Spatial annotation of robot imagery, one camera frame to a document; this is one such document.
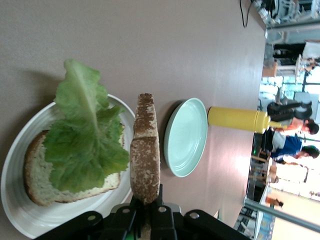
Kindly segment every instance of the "small plate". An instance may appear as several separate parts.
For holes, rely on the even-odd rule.
[[[129,151],[134,133],[135,114],[119,98],[110,94],[108,98],[110,107],[118,105],[126,109],[120,114],[120,118],[124,125],[124,148]],[[32,239],[88,211],[96,211],[105,218],[115,205],[127,199],[131,191],[130,172],[127,168],[121,173],[117,189],[97,196],[72,203],[55,202],[47,207],[38,206],[28,198],[23,181],[24,155],[27,147],[38,133],[49,129],[54,120],[63,117],[54,102],[39,111],[17,135],[4,162],[1,177],[4,211],[15,228]]]
[[[208,134],[207,111],[198,98],[181,103],[172,113],[164,134],[164,157],[177,177],[189,175],[198,165]]]

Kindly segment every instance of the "sandwich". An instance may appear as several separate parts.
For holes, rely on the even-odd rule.
[[[129,163],[120,119],[124,109],[109,106],[100,73],[74,59],[64,61],[64,67],[54,101],[65,118],[40,132],[24,159],[25,191],[39,206],[116,189]]]

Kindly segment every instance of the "lettuce leaf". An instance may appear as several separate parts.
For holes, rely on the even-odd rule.
[[[109,108],[99,71],[74,59],[65,60],[64,68],[54,101],[65,119],[52,124],[43,144],[53,187],[77,193],[100,188],[106,176],[127,168],[129,153],[119,143],[125,109]]]

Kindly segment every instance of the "yellow squeeze bottle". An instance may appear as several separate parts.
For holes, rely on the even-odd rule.
[[[271,121],[265,111],[211,107],[208,112],[209,125],[247,130],[263,134],[269,127],[286,128],[281,123]]]

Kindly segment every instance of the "white bread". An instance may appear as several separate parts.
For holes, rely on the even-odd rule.
[[[130,183],[133,195],[145,205],[160,188],[160,145],[153,95],[143,93],[138,103],[130,145]]]
[[[43,141],[46,133],[39,133],[28,146],[24,158],[23,179],[24,187],[28,197],[39,206],[50,206],[54,202],[71,203],[86,199],[109,190],[116,189],[120,184],[120,173],[114,173],[104,179],[102,187],[95,187],[86,191],[72,193],[70,191],[59,191],[49,181],[53,170],[53,164],[45,161],[45,147]],[[124,134],[119,140],[124,146]]]

